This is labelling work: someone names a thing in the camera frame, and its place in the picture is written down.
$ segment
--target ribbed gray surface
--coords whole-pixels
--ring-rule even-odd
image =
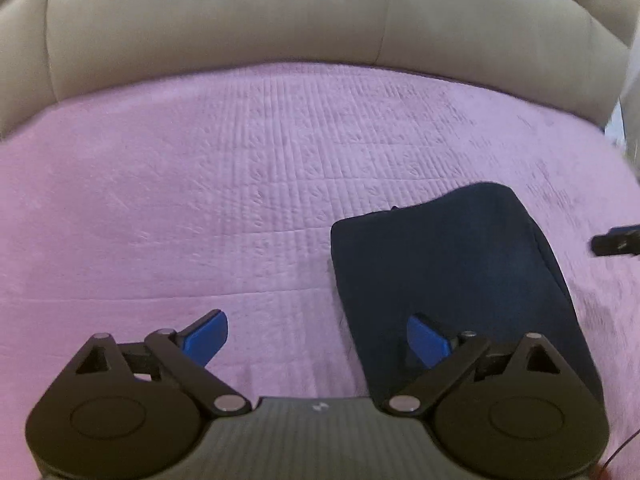
[[[370,399],[264,399],[209,428],[185,460],[151,480],[479,480],[422,425]],[[61,480],[47,477],[44,480]],[[580,476],[575,480],[588,480]]]

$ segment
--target black object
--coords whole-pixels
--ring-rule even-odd
[[[425,369],[407,365],[405,326],[416,312],[502,344],[543,333],[603,402],[558,263],[508,187],[473,184],[425,204],[341,220],[331,245],[374,402],[384,403]]]
[[[226,317],[219,311],[180,333],[153,332],[144,343],[117,345],[108,334],[92,336],[31,412],[27,442],[43,475],[76,480],[146,478],[183,459],[187,465],[182,472],[162,478],[226,480],[225,469],[210,469],[209,451],[228,447],[231,452],[251,441],[260,454],[271,444],[256,440],[254,433],[267,435],[283,424],[290,427],[281,435],[290,454],[260,470],[260,478],[287,476],[291,465],[301,460],[335,460],[330,467],[336,478],[360,478],[349,460],[343,460],[348,449],[340,448],[335,455],[318,447],[319,439],[329,443],[332,435],[341,440],[360,435],[369,452],[409,453],[422,463],[430,456],[432,462],[423,464],[422,473],[411,474],[425,480],[438,474],[432,469],[436,463],[437,471],[447,471],[451,479],[569,479],[588,471],[602,455],[609,436],[604,409],[542,335],[529,333],[511,345],[511,351],[504,351],[470,331],[451,338],[446,327],[430,325],[424,316],[412,317],[407,333],[416,356],[431,369],[386,399],[382,408],[396,418],[421,422],[445,454],[427,432],[412,426],[415,421],[399,428],[399,421],[380,417],[370,402],[363,404],[367,399],[338,403],[342,405],[338,417],[359,414],[346,417],[356,427],[336,424],[331,414],[320,418],[305,414],[299,399],[270,399],[251,412],[244,397],[197,362],[215,354],[226,340]],[[149,374],[153,381],[138,380],[134,372]],[[227,411],[229,399],[235,407]],[[327,402],[313,405],[311,413],[328,410]],[[257,417],[247,418],[255,413]],[[235,415],[246,416],[233,419]],[[278,416],[297,422],[287,425]],[[234,420],[237,425],[225,424]],[[373,428],[380,434],[369,435]],[[219,442],[216,435],[230,441]],[[404,448],[415,448],[416,442],[424,447]],[[196,444],[199,451],[194,455],[206,460],[203,465],[194,458],[189,468]],[[348,447],[354,446],[361,447],[360,443]],[[249,446],[242,455],[243,463],[252,461],[252,450]],[[447,455],[466,469],[447,469],[443,465]],[[203,474],[203,467],[215,472]]]
[[[490,347],[483,336],[463,340],[393,397],[415,397],[420,408],[400,413],[386,401],[387,411],[428,421],[458,463],[491,478],[559,480],[593,466],[607,445],[607,419],[556,349],[539,333],[505,360]]]
[[[595,256],[620,256],[640,254],[640,225],[610,229],[605,235],[591,239],[591,252]]]
[[[96,334],[56,378],[29,415],[26,439],[40,470],[64,478],[146,478],[184,457],[203,423],[229,413],[214,405],[221,396],[243,399],[176,345],[198,330],[224,323],[210,312],[179,335],[153,332],[144,343],[117,345]],[[212,355],[224,344],[209,339]],[[148,374],[143,381],[134,374]]]

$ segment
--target textured pink fabric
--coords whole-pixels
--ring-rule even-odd
[[[463,84],[278,64],[86,96],[0,146],[0,478],[35,478],[25,418],[94,332],[220,308],[210,369],[248,396],[364,393],[330,226],[480,180],[511,186],[556,252],[616,446],[640,426],[640,262],[587,243],[640,222],[640,188],[602,133]]]

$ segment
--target blue gripper pad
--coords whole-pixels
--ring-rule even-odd
[[[224,312],[218,312],[188,335],[184,336],[182,351],[200,366],[205,366],[226,343],[228,323]]]
[[[411,316],[406,324],[406,340],[427,368],[433,368],[451,354],[449,340],[417,316]]]

